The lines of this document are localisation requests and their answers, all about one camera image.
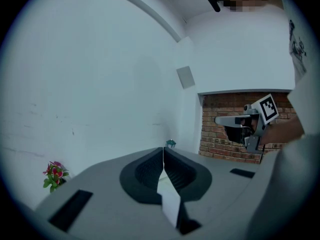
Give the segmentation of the grey wall panel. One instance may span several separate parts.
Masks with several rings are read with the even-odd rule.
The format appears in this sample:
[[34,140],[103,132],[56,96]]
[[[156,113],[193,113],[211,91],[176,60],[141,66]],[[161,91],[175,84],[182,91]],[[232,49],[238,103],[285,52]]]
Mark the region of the grey wall panel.
[[183,89],[188,89],[195,86],[195,80],[189,66],[177,68],[176,72]]

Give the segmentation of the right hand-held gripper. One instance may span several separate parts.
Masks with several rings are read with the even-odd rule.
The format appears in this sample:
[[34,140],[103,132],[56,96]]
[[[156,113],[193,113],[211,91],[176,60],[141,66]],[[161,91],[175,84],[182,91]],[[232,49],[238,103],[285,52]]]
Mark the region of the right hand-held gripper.
[[[214,122],[223,126],[229,141],[244,144],[247,151],[259,151],[259,145],[268,125],[279,116],[278,109],[271,94],[244,106],[245,115],[217,116]],[[257,120],[255,129],[242,125],[242,121]]]

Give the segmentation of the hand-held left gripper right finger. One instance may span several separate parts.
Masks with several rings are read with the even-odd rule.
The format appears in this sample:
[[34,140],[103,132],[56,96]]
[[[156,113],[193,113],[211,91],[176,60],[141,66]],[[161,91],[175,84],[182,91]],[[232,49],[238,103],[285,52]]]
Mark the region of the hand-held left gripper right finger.
[[244,237],[257,206],[244,198],[256,164],[164,148],[165,171],[181,201],[177,228],[165,237]]

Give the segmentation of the person's right forearm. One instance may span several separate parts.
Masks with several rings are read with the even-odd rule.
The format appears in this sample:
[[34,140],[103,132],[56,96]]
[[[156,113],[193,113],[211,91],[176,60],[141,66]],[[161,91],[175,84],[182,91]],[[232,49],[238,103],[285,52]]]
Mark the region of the person's right forearm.
[[299,118],[295,115],[285,122],[271,124],[260,139],[261,145],[271,143],[289,143],[305,134]]

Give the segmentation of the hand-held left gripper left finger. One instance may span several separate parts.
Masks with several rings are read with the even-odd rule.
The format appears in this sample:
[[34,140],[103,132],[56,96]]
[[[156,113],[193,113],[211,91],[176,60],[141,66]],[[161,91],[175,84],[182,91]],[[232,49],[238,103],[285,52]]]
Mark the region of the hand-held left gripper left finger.
[[173,227],[157,192],[163,149],[92,165],[36,209],[53,237],[170,237]]

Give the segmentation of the person in white shirt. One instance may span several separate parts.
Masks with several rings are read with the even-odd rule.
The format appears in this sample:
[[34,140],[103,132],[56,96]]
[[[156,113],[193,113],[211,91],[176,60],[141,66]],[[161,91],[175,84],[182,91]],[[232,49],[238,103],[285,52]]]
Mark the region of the person in white shirt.
[[295,88],[289,93],[304,135],[288,142],[277,156],[275,173],[283,179],[272,179],[290,190],[280,197],[289,218],[275,233],[274,238],[298,240],[313,236],[313,216],[319,210],[320,192],[320,42],[302,11],[295,3],[283,1],[288,17],[289,54],[294,67]]

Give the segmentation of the small potted red flowers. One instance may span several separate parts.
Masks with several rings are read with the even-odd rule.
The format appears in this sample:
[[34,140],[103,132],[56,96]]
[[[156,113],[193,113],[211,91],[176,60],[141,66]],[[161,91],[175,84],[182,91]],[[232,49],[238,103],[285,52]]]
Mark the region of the small potted red flowers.
[[45,175],[43,188],[49,188],[50,193],[66,183],[67,176],[69,176],[69,171],[58,161],[50,161],[42,173]]

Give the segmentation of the white A4 paper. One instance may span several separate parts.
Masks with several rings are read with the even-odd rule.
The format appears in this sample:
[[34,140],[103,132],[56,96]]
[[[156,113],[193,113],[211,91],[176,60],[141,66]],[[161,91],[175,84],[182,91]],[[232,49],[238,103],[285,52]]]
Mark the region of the white A4 paper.
[[163,214],[170,224],[174,228],[177,228],[181,197],[166,172],[165,151],[163,151],[162,155],[162,165],[163,170],[158,179],[157,193],[161,195],[161,209]]

